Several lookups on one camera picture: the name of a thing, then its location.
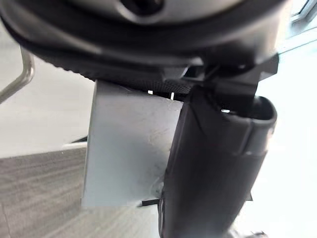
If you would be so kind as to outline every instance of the metal bracket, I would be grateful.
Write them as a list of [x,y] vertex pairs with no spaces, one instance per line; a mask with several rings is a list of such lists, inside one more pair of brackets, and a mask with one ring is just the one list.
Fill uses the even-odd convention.
[[83,207],[139,205],[160,196],[182,105],[96,82]]
[[14,95],[17,91],[24,88],[34,77],[34,57],[24,48],[20,47],[20,49],[23,63],[22,73],[12,83],[0,91],[0,104]]

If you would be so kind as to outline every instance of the black plastic housing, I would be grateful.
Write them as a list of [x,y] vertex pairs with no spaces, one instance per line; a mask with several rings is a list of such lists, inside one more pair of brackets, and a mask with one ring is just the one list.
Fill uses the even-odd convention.
[[172,80],[165,68],[264,62],[276,53],[289,2],[246,0],[172,26],[114,21],[65,0],[1,0],[0,14],[23,47],[56,66],[139,90],[187,94],[193,83]]
[[159,204],[162,238],[220,238],[262,165],[277,114],[256,97],[249,117],[221,111],[195,86],[180,113]]

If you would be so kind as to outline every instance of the chrome bar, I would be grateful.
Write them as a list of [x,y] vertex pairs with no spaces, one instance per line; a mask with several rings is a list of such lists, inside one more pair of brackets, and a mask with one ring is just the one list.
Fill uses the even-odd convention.
[[0,91],[0,104],[15,94],[17,91],[24,88],[34,77],[35,67],[33,55],[24,48],[20,48],[23,63],[22,73],[12,83]]

